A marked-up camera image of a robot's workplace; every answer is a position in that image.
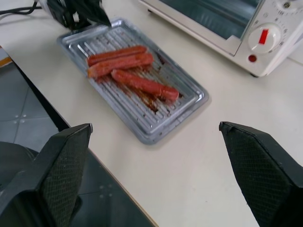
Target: toaster oven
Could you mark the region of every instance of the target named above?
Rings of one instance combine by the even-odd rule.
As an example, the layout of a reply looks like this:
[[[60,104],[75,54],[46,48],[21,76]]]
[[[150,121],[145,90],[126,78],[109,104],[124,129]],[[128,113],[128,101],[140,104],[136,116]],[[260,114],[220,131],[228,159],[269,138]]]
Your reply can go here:
[[[178,26],[262,77],[303,39],[303,0],[140,0]]]

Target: gray floor tile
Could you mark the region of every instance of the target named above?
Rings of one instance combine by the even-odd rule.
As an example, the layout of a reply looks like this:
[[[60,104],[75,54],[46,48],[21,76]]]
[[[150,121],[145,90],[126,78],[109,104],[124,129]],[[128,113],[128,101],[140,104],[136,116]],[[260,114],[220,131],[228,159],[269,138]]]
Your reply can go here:
[[[0,68],[0,121],[21,115],[28,88],[14,64]]]
[[[0,141],[13,143],[19,120],[0,122]]]
[[[47,112],[36,98],[32,89],[28,90],[21,116],[22,118],[48,117]]]
[[[21,119],[15,143],[40,152],[48,139],[57,132],[50,117]]]

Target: metal tray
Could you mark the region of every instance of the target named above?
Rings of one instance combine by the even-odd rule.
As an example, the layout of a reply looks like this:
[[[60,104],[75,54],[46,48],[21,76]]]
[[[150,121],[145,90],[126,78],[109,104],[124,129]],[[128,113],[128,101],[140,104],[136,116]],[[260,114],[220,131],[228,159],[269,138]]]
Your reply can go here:
[[[89,79],[89,82],[142,143],[155,144],[202,106],[208,93],[130,22],[122,18],[111,22],[111,28],[90,26],[63,35],[57,42],[86,77],[86,58],[92,54],[138,44],[148,47],[155,62],[150,69],[136,73],[176,88],[180,97],[175,103],[150,100],[113,80],[97,83]]]

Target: black cable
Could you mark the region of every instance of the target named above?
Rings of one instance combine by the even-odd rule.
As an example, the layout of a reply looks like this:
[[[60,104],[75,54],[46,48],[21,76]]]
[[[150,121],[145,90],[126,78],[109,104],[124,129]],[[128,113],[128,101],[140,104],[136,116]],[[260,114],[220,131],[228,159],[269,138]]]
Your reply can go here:
[[[42,9],[42,7],[37,6],[37,2],[35,1],[32,7],[22,7],[22,8],[15,8],[15,9],[8,9],[0,11],[0,15],[7,14],[7,13],[14,13],[14,14],[21,14],[21,15],[28,15],[31,14],[35,9]]]

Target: hot dog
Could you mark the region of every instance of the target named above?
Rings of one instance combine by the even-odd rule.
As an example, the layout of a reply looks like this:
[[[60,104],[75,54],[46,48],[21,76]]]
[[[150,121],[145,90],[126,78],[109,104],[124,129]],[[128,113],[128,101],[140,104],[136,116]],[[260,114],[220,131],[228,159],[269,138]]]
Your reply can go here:
[[[113,70],[111,75],[112,78],[119,83],[164,98],[165,100],[174,102],[179,97],[179,92],[173,87],[168,87],[155,81],[141,78],[123,70]]]
[[[153,63],[153,56],[150,53],[141,53],[131,56],[110,59],[101,61],[88,69],[89,78],[98,78],[110,74],[112,70],[121,69],[126,70],[142,65],[149,65]]]
[[[89,56],[86,59],[86,62],[88,64],[88,66],[92,66],[100,61],[106,61],[109,59],[120,58],[120,57],[125,57],[125,56],[129,56],[129,55],[145,53],[145,52],[147,52],[147,48],[145,46],[138,45],[138,46],[124,48],[124,49],[117,50],[117,51],[95,54],[95,55]]]

